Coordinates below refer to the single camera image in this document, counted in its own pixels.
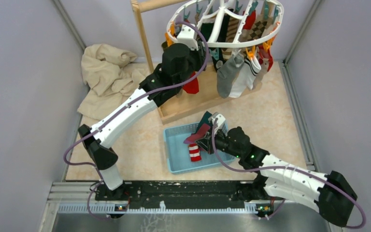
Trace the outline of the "maroon pink sock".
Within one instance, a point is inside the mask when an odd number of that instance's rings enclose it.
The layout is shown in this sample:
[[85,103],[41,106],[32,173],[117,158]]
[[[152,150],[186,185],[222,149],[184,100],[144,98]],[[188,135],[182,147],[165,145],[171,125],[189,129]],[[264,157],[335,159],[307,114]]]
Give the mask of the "maroon pink sock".
[[194,134],[191,134],[190,136],[188,136],[184,141],[183,143],[184,144],[193,144],[195,143],[197,140],[200,140],[202,139],[206,133],[210,130],[211,126],[204,123],[201,125],[201,127],[197,130],[196,133]]

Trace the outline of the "red white striped sock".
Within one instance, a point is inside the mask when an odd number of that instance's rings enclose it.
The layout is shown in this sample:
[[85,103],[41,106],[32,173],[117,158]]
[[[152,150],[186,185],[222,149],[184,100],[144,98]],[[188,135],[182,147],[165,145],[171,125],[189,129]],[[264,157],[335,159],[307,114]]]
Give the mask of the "red white striped sock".
[[202,160],[200,155],[200,148],[197,144],[189,144],[188,151],[191,162],[198,162]]

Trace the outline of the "dark teal sock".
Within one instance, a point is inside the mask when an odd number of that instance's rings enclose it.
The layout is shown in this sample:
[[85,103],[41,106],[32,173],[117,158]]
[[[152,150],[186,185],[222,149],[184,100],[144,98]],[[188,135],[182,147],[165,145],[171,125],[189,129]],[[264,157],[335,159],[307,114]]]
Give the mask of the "dark teal sock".
[[204,125],[204,124],[207,124],[209,127],[211,127],[211,126],[213,125],[212,122],[211,122],[211,120],[210,120],[210,118],[211,118],[212,115],[213,115],[212,113],[210,113],[209,111],[206,111],[206,112],[203,114],[203,116],[202,116],[200,122],[198,123],[195,132],[198,132],[198,130],[199,130],[199,129]]

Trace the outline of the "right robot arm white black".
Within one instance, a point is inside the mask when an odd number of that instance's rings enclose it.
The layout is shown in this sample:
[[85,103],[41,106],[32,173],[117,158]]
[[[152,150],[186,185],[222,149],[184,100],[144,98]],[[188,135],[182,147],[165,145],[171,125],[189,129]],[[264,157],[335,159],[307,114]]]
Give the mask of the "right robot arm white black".
[[318,173],[285,162],[253,145],[241,127],[227,132],[221,129],[209,132],[209,129],[203,125],[186,142],[196,143],[209,154],[222,151],[232,155],[239,159],[242,172],[257,173],[253,194],[258,199],[269,196],[293,201],[314,210],[329,223],[348,229],[348,220],[357,207],[362,215],[357,228],[365,225],[366,215],[357,203],[357,195],[341,173]]

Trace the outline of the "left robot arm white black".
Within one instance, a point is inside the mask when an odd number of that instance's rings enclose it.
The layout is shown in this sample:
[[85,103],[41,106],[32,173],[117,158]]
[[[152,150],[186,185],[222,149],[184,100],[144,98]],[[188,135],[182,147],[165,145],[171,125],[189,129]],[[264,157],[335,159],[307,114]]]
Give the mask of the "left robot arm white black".
[[98,123],[92,126],[83,124],[78,129],[84,148],[112,199],[120,200],[126,193],[116,165],[118,155],[112,145],[125,130],[173,98],[192,77],[202,73],[209,59],[209,48],[203,42],[198,42],[197,46],[196,49],[183,43],[169,46],[163,52],[162,62],[140,82],[124,103]]

